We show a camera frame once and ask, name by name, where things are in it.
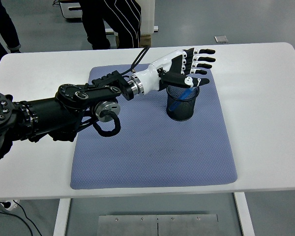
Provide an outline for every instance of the metal plate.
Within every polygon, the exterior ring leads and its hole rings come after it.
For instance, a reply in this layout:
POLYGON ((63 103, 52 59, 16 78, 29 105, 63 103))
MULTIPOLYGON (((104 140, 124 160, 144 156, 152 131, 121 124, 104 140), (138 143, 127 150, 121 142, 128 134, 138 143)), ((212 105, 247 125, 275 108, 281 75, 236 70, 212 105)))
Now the metal plate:
POLYGON ((219 236, 217 215, 159 215, 159 236, 219 236))
POLYGON ((156 215, 100 215, 97 236, 157 236, 156 215))
POLYGON ((219 236, 216 214, 101 215, 97 236, 219 236))
POLYGON ((228 43, 228 39, 225 35, 223 36, 214 36, 214 39, 217 43, 228 43))

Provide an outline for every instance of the pen holder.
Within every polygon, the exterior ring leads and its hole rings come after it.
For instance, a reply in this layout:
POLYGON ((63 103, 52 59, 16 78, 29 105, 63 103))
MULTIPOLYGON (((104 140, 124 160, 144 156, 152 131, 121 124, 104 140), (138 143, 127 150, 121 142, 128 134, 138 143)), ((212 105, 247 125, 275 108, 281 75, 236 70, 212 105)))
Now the pen holder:
POLYGON ((167 92, 167 115, 177 121, 188 120, 193 115, 196 98, 200 88, 179 88, 168 86, 167 92))

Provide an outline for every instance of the wire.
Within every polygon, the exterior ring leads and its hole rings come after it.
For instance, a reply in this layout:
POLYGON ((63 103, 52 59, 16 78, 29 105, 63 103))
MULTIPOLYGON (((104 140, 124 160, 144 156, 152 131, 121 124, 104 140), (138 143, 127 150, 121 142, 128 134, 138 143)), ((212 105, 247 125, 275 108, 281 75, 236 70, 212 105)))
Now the wire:
POLYGON ((29 229, 29 231, 30 231, 30 235, 33 236, 33 232, 32 232, 32 230, 30 229, 30 226, 29 226, 29 225, 25 222, 25 220, 23 220, 20 216, 15 215, 15 214, 11 214, 11 213, 1 212, 1 211, 0 211, 0 214, 3 214, 3 215, 11 215, 11 216, 14 216, 14 217, 19 218, 20 220, 23 221, 23 223, 24 223, 24 224, 26 225, 26 227, 29 229))
POLYGON ((126 73, 130 72, 131 70, 133 70, 140 63, 140 61, 145 56, 145 54, 148 52, 148 50, 149 50, 149 46, 146 46, 145 48, 143 48, 143 50, 140 51, 140 53, 138 54, 137 58, 135 58, 135 60, 131 64, 130 69, 128 69, 125 72, 121 73, 121 75, 125 75, 126 73))
POLYGON ((59 0, 54 0, 53 5, 60 5, 59 0))
POLYGON ((39 235, 42 236, 41 233, 40 233, 40 231, 39 231, 39 229, 38 229, 37 226, 34 224, 34 222, 33 222, 31 219, 29 219, 28 216, 26 215, 25 210, 24 210, 24 208, 21 206, 21 204, 17 203, 16 201, 14 201, 14 202, 15 202, 15 203, 16 203, 16 204, 22 209, 22 211, 24 212, 24 216, 26 217, 26 219, 29 220, 29 221, 35 226, 35 228, 37 229, 39 235))

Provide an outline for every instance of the black and white striped clothing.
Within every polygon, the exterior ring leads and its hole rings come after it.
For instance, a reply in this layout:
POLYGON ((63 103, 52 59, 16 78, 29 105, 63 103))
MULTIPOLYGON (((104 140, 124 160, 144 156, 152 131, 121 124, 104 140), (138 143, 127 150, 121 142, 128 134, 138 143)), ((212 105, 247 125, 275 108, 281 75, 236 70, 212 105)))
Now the black and white striped clothing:
POLYGON ((103 19, 118 33, 118 48, 138 48, 141 8, 135 0, 79 0, 82 22, 94 49, 109 48, 103 19))

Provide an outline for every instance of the white robotic hand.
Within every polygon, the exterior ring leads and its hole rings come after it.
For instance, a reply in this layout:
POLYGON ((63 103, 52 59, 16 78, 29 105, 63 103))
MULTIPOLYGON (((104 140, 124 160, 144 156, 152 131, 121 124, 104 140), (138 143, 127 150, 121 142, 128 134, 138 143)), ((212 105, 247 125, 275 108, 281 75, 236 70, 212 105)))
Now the white robotic hand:
POLYGON ((189 74, 202 74, 207 72, 201 68, 210 69, 214 58, 203 57, 202 54, 214 54, 211 49, 177 50, 151 63, 146 70, 133 73, 129 83, 136 94, 147 94, 151 90, 163 90, 168 85, 192 88, 209 83, 206 78, 193 78, 189 74))

